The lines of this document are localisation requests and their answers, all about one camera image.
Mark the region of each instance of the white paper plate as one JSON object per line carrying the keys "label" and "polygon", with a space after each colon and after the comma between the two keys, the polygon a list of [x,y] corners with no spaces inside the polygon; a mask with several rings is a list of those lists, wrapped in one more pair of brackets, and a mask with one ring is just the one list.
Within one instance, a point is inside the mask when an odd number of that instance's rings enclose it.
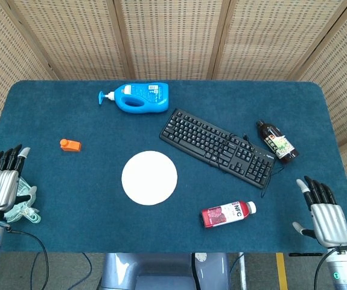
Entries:
{"label": "white paper plate", "polygon": [[142,205],[159,204],[176,188],[176,166],[160,152],[144,151],[126,163],[121,180],[132,201]]}

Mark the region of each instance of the dark glass bottle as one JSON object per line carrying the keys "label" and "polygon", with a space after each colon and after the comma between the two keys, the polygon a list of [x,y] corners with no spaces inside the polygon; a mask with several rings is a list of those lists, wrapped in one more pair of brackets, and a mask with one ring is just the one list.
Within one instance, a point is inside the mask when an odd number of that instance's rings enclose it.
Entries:
{"label": "dark glass bottle", "polygon": [[260,137],[271,148],[282,163],[289,163],[299,153],[286,139],[281,131],[272,124],[266,124],[262,120],[256,122]]}

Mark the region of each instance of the orange object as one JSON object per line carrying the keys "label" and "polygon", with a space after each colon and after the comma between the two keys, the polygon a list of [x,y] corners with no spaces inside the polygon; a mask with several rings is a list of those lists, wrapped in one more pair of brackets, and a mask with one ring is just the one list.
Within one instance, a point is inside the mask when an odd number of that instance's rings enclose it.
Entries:
{"label": "orange object", "polygon": [[72,141],[67,139],[60,140],[60,148],[63,151],[79,152],[81,151],[82,144],[78,141]]}

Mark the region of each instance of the blue tablecloth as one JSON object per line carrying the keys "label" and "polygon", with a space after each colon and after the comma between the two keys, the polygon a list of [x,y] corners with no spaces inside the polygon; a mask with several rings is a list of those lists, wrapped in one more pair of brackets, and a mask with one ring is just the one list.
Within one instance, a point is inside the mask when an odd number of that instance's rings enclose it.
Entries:
{"label": "blue tablecloth", "polygon": [[[328,184],[347,218],[347,180],[321,89],[307,82],[166,81],[170,107],[134,115],[97,94],[125,81],[23,81],[8,93],[0,119],[0,150],[31,147],[22,176],[36,185],[42,221],[16,229],[37,235],[48,251],[67,252],[310,252],[323,248],[291,223],[312,228],[295,180],[309,175]],[[255,122],[279,127],[300,156],[261,190],[159,139],[181,108],[266,148]],[[80,153],[60,149],[62,138],[82,142]],[[178,182],[165,202],[142,206],[123,191],[121,173],[135,154],[156,150],[176,165]],[[244,221],[204,229],[202,209],[254,201]],[[7,251],[40,250],[35,241],[7,235]]]}

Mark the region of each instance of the black bottle cap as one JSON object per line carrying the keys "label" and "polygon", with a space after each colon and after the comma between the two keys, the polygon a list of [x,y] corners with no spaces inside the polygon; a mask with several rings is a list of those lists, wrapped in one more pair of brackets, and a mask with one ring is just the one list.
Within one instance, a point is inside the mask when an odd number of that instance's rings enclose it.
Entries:
{"label": "black bottle cap", "polygon": [[256,125],[257,125],[258,127],[262,126],[263,124],[264,124],[264,121],[263,121],[263,120],[259,120],[259,121],[256,122]]}

